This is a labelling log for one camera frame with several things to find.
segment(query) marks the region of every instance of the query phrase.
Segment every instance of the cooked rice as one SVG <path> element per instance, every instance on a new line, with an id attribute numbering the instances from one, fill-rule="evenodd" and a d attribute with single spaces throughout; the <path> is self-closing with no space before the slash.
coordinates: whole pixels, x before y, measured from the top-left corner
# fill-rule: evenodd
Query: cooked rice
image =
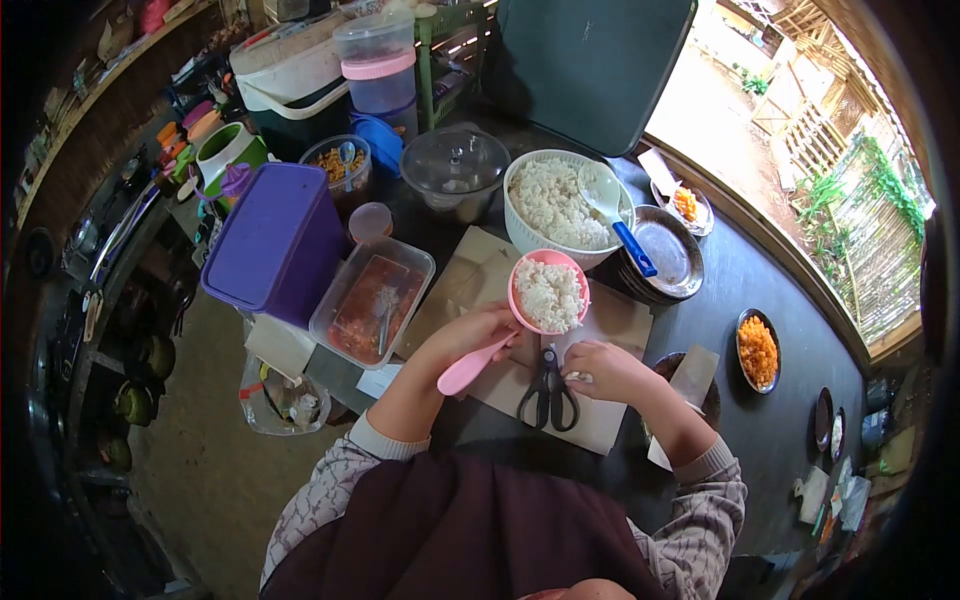
<path id="1" fill-rule="evenodd" d="M 575 250 L 615 246 L 612 228 L 597 219 L 577 186 L 577 169 L 559 158 L 528 160 L 516 169 L 508 192 L 516 214 L 551 242 Z"/>
<path id="2" fill-rule="evenodd" d="M 521 258 L 514 287 L 520 311 L 537 329 L 566 333 L 580 324 L 584 300 L 580 297 L 580 280 L 572 267 Z"/>

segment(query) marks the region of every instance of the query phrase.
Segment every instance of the dark table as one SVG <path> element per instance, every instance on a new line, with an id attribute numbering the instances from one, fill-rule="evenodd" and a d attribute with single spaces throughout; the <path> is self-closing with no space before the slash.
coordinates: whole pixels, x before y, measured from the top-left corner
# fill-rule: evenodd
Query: dark table
<path id="1" fill-rule="evenodd" d="M 465 118 L 463 113 L 457 115 Z M 472 111 L 466 115 L 496 135 L 516 158 L 542 148 L 592 153 L 533 126 Z M 650 181 L 631 161 L 619 158 L 614 171 L 626 184 L 634 204 L 652 204 Z M 504 229 L 503 196 L 479 225 L 509 239 Z M 430 252 L 437 274 L 444 269 L 466 226 L 440 223 L 435 213 L 396 180 L 381 184 L 376 200 L 394 214 L 394 237 Z M 762 248 L 723 215 L 716 215 L 713 233 L 700 242 L 706 275 L 700 292 L 674 306 L 651 306 L 653 328 L 643 362 L 653 366 L 664 354 L 687 350 L 694 343 L 720 354 L 716 381 L 722 413 L 720 432 L 740 460 L 749 488 L 747 519 L 735 554 L 766 555 L 796 551 L 809 545 L 811 526 L 797 521 L 800 502 L 793 498 L 794 479 L 805 480 L 814 464 L 834 471 L 812 446 L 810 423 L 820 389 L 830 388 L 835 406 L 847 411 L 844 454 L 859 448 L 863 416 L 863 380 L 853 359 L 827 320 L 793 278 Z M 628 293 L 602 265 L 589 274 Z M 777 389 L 768 396 L 750 390 L 733 350 L 736 319 L 746 308 L 759 308 L 774 323 L 780 337 L 782 372 Z M 358 414 L 373 398 L 356 390 L 362 370 L 317 346 L 306 372 Z M 653 533 L 670 518 L 676 491 L 673 474 L 646 458 L 647 446 L 639 416 L 628 409 L 616 445 L 609 456 L 593 454 L 520 423 L 468 397 L 448 400 L 433 427 L 433 449 L 456 447 L 497 463 L 538 470 L 581 481 L 608 493 L 626 507 L 637 527 Z"/>

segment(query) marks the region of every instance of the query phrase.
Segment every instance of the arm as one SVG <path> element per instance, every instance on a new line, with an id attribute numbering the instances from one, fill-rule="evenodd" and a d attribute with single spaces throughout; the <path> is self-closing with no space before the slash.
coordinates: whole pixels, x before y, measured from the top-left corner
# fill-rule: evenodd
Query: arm
<path id="1" fill-rule="evenodd" d="M 267 544 L 260 586 L 304 538 L 343 516 L 360 477 L 382 461 L 406 461 L 430 446 L 430 428 L 444 397 L 437 378 L 468 352 L 488 345 L 501 327 L 521 327 L 506 301 L 478 307 L 423 343 L 373 407 L 314 467 L 310 481 L 283 509 Z M 510 343 L 519 344 L 518 338 Z M 499 361 L 510 348 L 494 357 Z"/>
<path id="2" fill-rule="evenodd" d="M 590 373 L 593 381 L 567 381 L 567 387 L 636 408 L 674 468 L 680 486 L 673 520 L 653 537 L 630 523 L 651 572 L 673 597 L 713 598 L 743 527 L 747 487 L 739 463 L 669 383 L 626 350 L 601 342 L 574 344 L 563 373 L 571 371 Z"/>
<path id="3" fill-rule="evenodd" d="M 733 542 L 743 528 L 747 486 L 720 438 L 703 456 L 676 469 L 673 519 L 652 537 L 631 522 L 636 545 L 671 597 L 709 600 L 723 583 Z"/>

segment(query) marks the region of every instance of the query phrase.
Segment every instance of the red sauce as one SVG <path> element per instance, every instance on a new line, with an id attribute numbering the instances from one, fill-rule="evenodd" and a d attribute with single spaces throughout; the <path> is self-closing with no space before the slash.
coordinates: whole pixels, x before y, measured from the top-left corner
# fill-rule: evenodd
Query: red sauce
<path id="1" fill-rule="evenodd" d="M 340 303 L 337 316 L 326 331 L 330 343 L 365 365 L 379 362 L 383 357 L 377 352 L 381 318 L 373 314 L 377 294 L 383 288 L 396 288 L 398 302 L 387 327 L 386 346 L 389 347 L 407 313 L 413 309 L 425 277 L 389 258 L 375 255 Z"/>

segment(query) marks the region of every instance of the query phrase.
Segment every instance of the purple container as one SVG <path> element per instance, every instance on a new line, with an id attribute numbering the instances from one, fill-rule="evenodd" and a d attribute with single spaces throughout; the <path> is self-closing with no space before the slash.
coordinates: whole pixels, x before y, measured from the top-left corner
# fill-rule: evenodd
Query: purple container
<path id="1" fill-rule="evenodd" d="M 346 244 L 326 171 L 267 162 L 233 206 L 200 283 L 227 304 L 308 329 Z"/>

